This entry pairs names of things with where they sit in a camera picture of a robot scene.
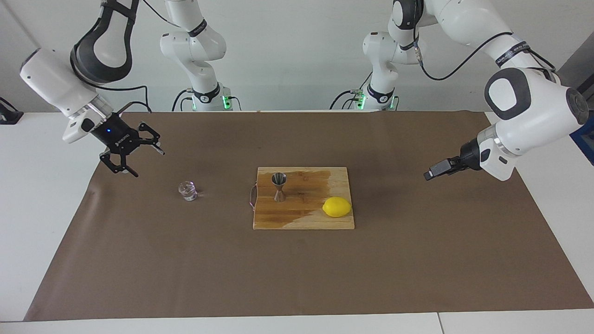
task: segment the yellow lemon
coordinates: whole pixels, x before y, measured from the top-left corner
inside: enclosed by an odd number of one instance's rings
[[[350,212],[351,208],[352,206],[350,203],[344,198],[330,197],[328,200],[326,200],[326,203],[324,203],[322,210],[324,210],[324,212],[326,212],[326,214],[330,217],[339,218],[346,216]]]

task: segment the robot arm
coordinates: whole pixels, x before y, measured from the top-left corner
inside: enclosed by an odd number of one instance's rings
[[[94,87],[111,83],[128,75],[132,68],[130,36],[140,0],[105,0],[100,17],[73,47],[71,67],[56,59],[54,54],[38,49],[21,67],[21,78],[45,101],[56,106],[70,119],[62,139],[73,143],[92,133],[108,148],[100,160],[114,173],[138,174],[126,164],[126,157],[142,144],[153,146],[161,154],[159,134],[147,124],[137,130],[130,128],[113,111]],[[152,138],[141,138],[146,131]],[[110,156],[120,156],[119,165]]]
[[[519,157],[575,132],[588,119],[586,100],[561,85],[554,68],[511,32],[488,0],[396,0],[388,30],[424,70],[415,27],[439,23],[456,42],[480,49],[500,70],[486,85],[485,99],[501,121],[462,145],[460,156],[433,166],[427,180],[465,169],[484,169],[505,181]]]
[[[413,38],[414,3],[394,1],[388,31],[375,31],[363,41],[363,52],[373,66],[370,83],[358,97],[359,109],[386,110],[392,108],[398,71],[394,64],[417,64]],[[422,7],[417,8],[416,24],[424,27],[437,23],[435,17],[424,14]]]
[[[192,84],[194,106],[199,111],[221,111],[231,108],[231,91],[217,81],[207,61],[222,59],[227,51],[223,36],[206,22],[198,2],[165,0],[171,21],[183,31],[164,34],[161,52],[184,69]]]

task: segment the jigger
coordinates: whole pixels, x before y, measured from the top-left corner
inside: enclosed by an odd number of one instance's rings
[[[276,203],[284,202],[287,197],[283,193],[283,187],[287,182],[287,175],[284,173],[276,173],[272,176],[272,184],[276,187],[276,194],[274,195],[274,201]]]

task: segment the brown paper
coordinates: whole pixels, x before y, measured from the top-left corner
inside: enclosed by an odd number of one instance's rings
[[[140,174],[95,171],[26,320],[592,308],[517,174],[426,182],[470,112],[128,114]],[[259,166],[346,166],[353,231],[253,231]],[[177,185],[204,197],[186,202]]]

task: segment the wooden cutting board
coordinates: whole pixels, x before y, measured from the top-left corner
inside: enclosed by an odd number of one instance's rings
[[[274,201],[272,176],[285,173],[286,200]],[[259,167],[254,205],[254,229],[354,229],[353,211],[340,218],[322,210],[330,197],[352,203],[346,167]]]

